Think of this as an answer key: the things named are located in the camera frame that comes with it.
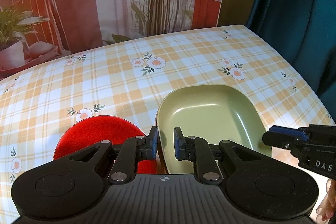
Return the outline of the right hand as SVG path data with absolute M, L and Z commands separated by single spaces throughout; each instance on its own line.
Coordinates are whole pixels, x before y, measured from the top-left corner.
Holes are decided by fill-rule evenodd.
M 335 215 L 335 180 L 328 179 L 326 196 L 316 210 L 316 223 L 329 223 Z

